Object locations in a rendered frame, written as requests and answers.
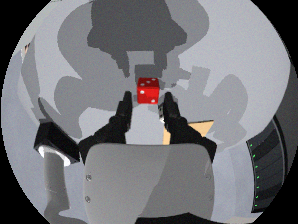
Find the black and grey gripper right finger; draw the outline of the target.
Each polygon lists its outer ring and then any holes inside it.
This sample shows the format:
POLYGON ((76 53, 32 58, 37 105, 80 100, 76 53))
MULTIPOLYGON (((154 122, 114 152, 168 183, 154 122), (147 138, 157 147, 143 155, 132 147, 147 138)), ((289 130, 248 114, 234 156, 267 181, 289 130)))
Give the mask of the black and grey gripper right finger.
POLYGON ((208 151, 211 163, 213 163, 217 144, 204 136, 202 137, 201 133, 188 125, 187 119, 180 115, 177 102, 174 102, 171 92, 165 93, 163 117, 165 130, 170 133, 169 144, 195 143, 202 145, 208 151))

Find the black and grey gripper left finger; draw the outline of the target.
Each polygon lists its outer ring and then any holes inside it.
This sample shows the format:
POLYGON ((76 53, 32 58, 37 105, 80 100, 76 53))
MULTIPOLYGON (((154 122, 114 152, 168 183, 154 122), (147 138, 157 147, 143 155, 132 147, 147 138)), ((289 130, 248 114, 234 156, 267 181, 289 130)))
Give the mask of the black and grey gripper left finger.
POLYGON ((119 101, 116 114, 110 117, 109 123, 97 130, 93 136, 79 142, 78 147, 84 165, 88 151, 93 145, 99 143, 126 144, 125 133, 131 126, 132 111, 132 94, 130 91, 125 91, 123 101, 119 101))

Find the tan mat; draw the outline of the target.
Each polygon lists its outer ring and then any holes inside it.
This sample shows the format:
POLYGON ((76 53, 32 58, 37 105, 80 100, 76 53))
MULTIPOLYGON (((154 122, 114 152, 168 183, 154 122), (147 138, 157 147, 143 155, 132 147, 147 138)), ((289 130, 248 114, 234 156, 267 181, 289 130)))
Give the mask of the tan mat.
MULTIPOLYGON (((214 120, 211 121, 202 121, 202 122, 193 122, 188 123, 191 127, 193 127, 195 130, 197 130, 199 133, 201 133, 202 137, 206 135, 212 124, 214 123, 214 120)), ((164 125, 164 135, 163 135, 163 144, 169 144, 170 140, 170 133, 167 133, 167 130, 165 130, 164 125)))

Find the red die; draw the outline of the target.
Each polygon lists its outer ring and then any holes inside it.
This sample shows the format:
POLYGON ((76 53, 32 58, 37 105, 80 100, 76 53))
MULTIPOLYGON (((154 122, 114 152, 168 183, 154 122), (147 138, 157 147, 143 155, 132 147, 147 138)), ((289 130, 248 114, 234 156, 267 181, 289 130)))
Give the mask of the red die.
POLYGON ((157 78, 139 78, 137 84, 137 101, 139 104, 157 104, 159 98, 157 78))

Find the white die with black pips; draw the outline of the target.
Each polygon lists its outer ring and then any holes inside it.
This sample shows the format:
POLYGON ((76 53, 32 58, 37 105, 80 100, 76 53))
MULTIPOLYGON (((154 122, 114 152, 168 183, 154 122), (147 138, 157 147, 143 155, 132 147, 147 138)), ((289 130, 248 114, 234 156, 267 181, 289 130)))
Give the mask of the white die with black pips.
POLYGON ((159 121, 164 123, 164 117, 163 117, 163 106, 158 109, 159 111, 159 121))

